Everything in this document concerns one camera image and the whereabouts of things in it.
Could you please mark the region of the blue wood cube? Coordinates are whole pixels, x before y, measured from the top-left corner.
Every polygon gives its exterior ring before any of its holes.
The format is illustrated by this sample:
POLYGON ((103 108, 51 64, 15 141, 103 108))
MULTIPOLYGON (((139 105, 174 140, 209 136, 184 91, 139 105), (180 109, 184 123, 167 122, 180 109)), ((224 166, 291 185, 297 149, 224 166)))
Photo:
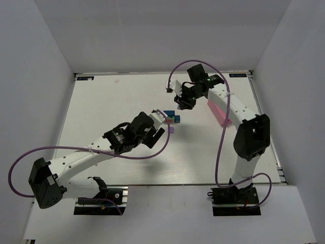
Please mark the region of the blue wood cube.
POLYGON ((180 116, 179 115, 175 115, 174 123, 180 123, 180 116))

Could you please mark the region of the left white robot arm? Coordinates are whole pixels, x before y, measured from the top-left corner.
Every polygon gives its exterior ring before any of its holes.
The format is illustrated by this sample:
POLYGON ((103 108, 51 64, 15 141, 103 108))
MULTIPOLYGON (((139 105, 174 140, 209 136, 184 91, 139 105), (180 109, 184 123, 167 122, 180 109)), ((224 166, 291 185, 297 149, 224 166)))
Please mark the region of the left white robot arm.
POLYGON ((161 126, 166 119, 166 114, 159 110, 150 115, 140 112, 132 122, 119 124, 85 150, 78 149, 50 161, 36 160, 28 183, 39 208, 50 208, 66 198, 112 201, 114 194, 100 177, 87 176, 77 181, 72 178, 100 162, 128 153, 140 144, 153 148, 165 131, 161 126))

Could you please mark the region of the pink plastic box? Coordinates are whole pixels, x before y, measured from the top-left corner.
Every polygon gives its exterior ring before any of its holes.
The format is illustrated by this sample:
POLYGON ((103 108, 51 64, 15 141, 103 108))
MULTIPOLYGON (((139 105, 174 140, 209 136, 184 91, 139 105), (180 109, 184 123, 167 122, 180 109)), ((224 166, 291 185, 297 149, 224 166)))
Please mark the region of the pink plastic box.
POLYGON ((220 109, 219 106, 217 106, 215 103, 213 103, 210 100, 208 100, 207 105, 210 108, 216 120, 218 121, 218 123, 220 124, 220 126, 223 127, 226 122, 225 113, 220 109))

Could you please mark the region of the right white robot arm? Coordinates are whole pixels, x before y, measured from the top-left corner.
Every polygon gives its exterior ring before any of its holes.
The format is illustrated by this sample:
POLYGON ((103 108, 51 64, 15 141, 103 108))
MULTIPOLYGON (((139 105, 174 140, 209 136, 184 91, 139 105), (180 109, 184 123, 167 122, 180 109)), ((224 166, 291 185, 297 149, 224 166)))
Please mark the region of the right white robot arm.
POLYGON ((169 77, 166 90, 175 93, 174 101, 180 110, 192 110, 197 99, 206 98, 225 113, 226 121, 230 120, 235 126, 236 166, 229 185, 218 185, 217 190, 219 195, 226 193, 232 201, 239 201, 252 189, 256 165, 270 146, 270 119, 266 114, 258 115, 247 108, 231 93, 225 76, 221 72, 208 75, 204 65, 199 61, 187 70, 190 87, 169 77))

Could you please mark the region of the blue rectangular wood block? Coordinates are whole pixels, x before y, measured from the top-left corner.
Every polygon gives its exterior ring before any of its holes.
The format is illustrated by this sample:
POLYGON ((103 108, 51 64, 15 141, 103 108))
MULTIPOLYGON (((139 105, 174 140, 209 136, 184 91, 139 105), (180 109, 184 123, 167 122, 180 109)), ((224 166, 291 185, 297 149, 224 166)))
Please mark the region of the blue rectangular wood block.
POLYGON ((167 117, 175 116, 175 111, 174 110, 164 110, 163 112, 167 115, 167 117))

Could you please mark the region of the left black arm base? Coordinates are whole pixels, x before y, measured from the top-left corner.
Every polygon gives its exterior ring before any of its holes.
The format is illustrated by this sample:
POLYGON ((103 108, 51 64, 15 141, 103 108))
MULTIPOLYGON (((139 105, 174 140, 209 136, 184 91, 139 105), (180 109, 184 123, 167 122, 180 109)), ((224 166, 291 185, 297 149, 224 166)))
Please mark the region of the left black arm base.
POLYGON ((99 192, 94 200, 78 198, 74 207, 75 216, 121 216, 128 197, 128 187, 110 187, 99 192))

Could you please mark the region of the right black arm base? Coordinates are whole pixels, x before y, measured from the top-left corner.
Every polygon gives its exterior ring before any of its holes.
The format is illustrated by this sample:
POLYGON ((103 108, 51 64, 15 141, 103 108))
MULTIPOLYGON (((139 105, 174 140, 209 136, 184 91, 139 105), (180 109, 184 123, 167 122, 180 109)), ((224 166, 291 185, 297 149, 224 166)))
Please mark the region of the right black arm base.
POLYGON ((232 188, 211 188, 207 196, 212 200, 215 217, 260 216, 261 209, 255 187, 248 190, 232 188))

